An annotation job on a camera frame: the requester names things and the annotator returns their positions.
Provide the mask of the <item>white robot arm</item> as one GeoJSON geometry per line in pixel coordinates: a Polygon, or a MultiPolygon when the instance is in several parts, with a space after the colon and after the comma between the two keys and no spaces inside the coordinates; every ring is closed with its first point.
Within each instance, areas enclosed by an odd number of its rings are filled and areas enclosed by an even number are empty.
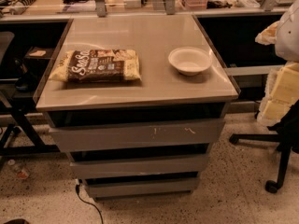
{"type": "Polygon", "coordinates": [[[267,76],[265,96],[259,107],[258,121],[267,126],[280,122],[299,100],[299,0],[255,37],[255,42],[275,46],[275,54],[286,61],[267,76]]]}

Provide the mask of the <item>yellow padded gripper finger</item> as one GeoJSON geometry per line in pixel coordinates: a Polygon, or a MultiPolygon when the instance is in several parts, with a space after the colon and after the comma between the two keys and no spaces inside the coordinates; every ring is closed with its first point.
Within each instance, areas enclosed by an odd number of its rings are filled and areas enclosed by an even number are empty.
{"type": "Polygon", "coordinates": [[[299,100],[299,63],[287,62],[281,68],[272,69],[264,91],[257,120],[264,126],[272,126],[299,100]]]}

